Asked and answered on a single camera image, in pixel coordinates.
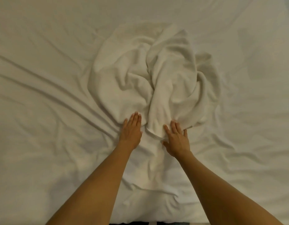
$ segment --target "mattress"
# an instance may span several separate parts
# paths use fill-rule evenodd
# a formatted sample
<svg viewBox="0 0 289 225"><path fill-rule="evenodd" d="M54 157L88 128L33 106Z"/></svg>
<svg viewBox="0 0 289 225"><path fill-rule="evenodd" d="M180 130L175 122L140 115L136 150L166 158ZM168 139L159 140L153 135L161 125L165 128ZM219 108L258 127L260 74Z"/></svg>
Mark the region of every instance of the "mattress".
<svg viewBox="0 0 289 225"><path fill-rule="evenodd" d="M195 52L212 54L221 99L203 128L189 129L191 150L289 224L284 0L0 0L0 224L45 223L113 150L120 126L92 99L89 75L113 31L142 20L175 23ZM132 221L208 221L146 132L110 222Z"/></svg>

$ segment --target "forearm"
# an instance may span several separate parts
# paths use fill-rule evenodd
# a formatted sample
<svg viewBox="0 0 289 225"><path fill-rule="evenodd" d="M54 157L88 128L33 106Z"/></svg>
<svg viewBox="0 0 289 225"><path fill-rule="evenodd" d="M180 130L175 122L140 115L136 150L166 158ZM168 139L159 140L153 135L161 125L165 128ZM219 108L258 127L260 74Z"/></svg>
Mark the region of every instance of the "forearm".
<svg viewBox="0 0 289 225"><path fill-rule="evenodd" d="M264 208L206 168L190 151L177 159L190 179L211 225L281 224Z"/></svg>
<svg viewBox="0 0 289 225"><path fill-rule="evenodd" d="M119 144L47 224L109 224L131 152Z"/></svg>

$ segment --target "person's left arm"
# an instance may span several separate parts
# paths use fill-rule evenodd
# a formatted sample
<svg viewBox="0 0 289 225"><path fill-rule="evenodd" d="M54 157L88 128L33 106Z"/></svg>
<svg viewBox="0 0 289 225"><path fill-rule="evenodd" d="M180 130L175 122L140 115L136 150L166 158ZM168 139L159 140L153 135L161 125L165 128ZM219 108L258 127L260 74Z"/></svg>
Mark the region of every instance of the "person's left arm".
<svg viewBox="0 0 289 225"><path fill-rule="evenodd" d="M117 147L79 186L46 225L109 224L115 199L131 152L140 143L141 115L124 121Z"/></svg>

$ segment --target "white fabric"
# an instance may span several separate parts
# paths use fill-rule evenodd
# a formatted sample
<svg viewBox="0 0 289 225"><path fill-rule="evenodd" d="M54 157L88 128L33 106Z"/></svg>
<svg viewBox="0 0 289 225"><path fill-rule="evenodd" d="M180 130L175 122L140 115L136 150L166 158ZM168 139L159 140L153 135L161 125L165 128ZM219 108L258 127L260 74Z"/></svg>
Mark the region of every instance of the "white fabric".
<svg viewBox="0 0 289 225"><path fill-rule="evenodd" d="M119 123L138 111L152 134L171 120L203 123L220 95L211 55L194 55L185 30L167 23L121 25L102 45L88 82L93 98Z"/></svg>
<svg viewBox="0 0 289 225"><path fill-rule="evenodd" d="M88 82L104 41L140 20L174 22L212 54L221 99L189 129L191 150L289 224L283 0L0 0L0 224L44 224L113 150L120 125ZM143 131L111 222L207 222L180 165Z"/></svg>

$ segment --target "white towel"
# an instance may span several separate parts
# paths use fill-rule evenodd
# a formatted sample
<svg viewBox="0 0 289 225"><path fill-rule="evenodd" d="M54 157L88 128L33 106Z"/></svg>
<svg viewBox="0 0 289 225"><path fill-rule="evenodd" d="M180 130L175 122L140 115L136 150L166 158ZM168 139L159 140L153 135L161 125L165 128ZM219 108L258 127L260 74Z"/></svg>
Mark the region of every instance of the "white towel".
<svg viewBox="0 0 289 225"><path fill-rule="evenodd" d="M152 22L113 32L94 61L88 89L116 122L138 111L158 137L173 119L183 129L204 122L220 95L211 55L195 55L185 30Z"/></svg>

